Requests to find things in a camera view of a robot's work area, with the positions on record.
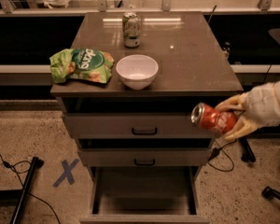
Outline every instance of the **speckled floor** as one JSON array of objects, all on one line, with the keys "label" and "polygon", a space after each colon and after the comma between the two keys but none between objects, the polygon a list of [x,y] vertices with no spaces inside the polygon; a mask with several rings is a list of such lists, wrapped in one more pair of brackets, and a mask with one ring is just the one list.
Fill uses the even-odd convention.
[{"label": "speckled floor", "polygon": [[[44,165],[35,173],[30,190],[49,203],[62,224],[78,224],[89,212],[92,182],[81,161],[71,170],[73,183],[67,179],[55,185],[63,173],[62,162],[68,165],[78,159],[77,146],[69,137],[62,121],[62,112],[54,101],[35,103],[0,101],[0,153],[5,161],[15,164],[37,156]],[[280,191],[280,138],[249,139],[257,161],[241,161],[238,143],[224,150],[234,162],[231,172],[220,172],[209,164],[202,168],[196,180],[199,214],[213,224],[280,224],[280,201],[261,196],[266,186]],[[217,140],[221,145],[224,140]],[[221,153],[211,163],[228,170],[231,161]],[[27,169],[26,164],[17,166]],[[20,189],[17,176],[0,160],[0,190]],[[0,207],[0,223],[9,223],[13,207]],[[29,196],[21,223],[58,223],[52,210]]]}]

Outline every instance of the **blue tape x mark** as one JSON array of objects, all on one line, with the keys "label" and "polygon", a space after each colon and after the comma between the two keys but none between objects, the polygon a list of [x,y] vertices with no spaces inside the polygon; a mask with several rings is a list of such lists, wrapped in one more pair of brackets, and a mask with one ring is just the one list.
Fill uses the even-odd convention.
[{"label": "blue tape x mark", "polygon": [[62,164],[63,164],[64,172],[53,184],[53,187],[57,188],[65,180],[65,178],[67,178],[67,181],[70,185],[75,183],[71,171],[73,170],[73,168],[76,166],[77,163],[78,163],[78,159],[74,159],[70,165],[68,165],[67,160],[63,161]]}]

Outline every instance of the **drawer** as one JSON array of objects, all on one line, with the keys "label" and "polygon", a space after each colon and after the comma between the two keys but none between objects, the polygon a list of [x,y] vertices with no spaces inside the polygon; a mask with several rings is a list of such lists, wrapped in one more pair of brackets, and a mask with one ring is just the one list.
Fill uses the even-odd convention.
[{"label": "drawer", "polygon": [[191,168],[97,168],[91,211],[94,223],[209,223],[199,216]]},{"label": "drawer", "polygon": [[209,139],[89,140],[78,155],[85,166],[199,166],[207,163]]},{"label": "drawer", "polygon": [[194,127],[185,113],[67,114],[63,116],[63,122],[75,139],[215,136],[207,130]]}]

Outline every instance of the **drawer handle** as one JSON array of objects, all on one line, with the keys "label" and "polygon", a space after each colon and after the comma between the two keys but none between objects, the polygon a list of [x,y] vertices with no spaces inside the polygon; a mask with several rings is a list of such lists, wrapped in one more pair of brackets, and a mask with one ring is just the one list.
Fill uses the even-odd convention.
[{"label": "drawer handle", "polygon": [[153,159],[151,161],[138,161],[137,159],[134,159],[133,163],[136,166],[153,166],[156,164],[156,160]]},{"label": "drawer handle", "polygon": [[132,128],[133,135],[156,135],[158,128]]}]

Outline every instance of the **snack bag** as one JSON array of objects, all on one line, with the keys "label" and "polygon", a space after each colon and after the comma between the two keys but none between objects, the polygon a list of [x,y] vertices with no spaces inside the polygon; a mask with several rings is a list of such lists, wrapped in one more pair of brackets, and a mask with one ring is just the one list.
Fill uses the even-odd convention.
[{"label": "snack bag", "polygon": [[64,49],[49,60],[55,83],[64,83],[68,78],[106,83],[114,63],[109,53],[95,49]]}]

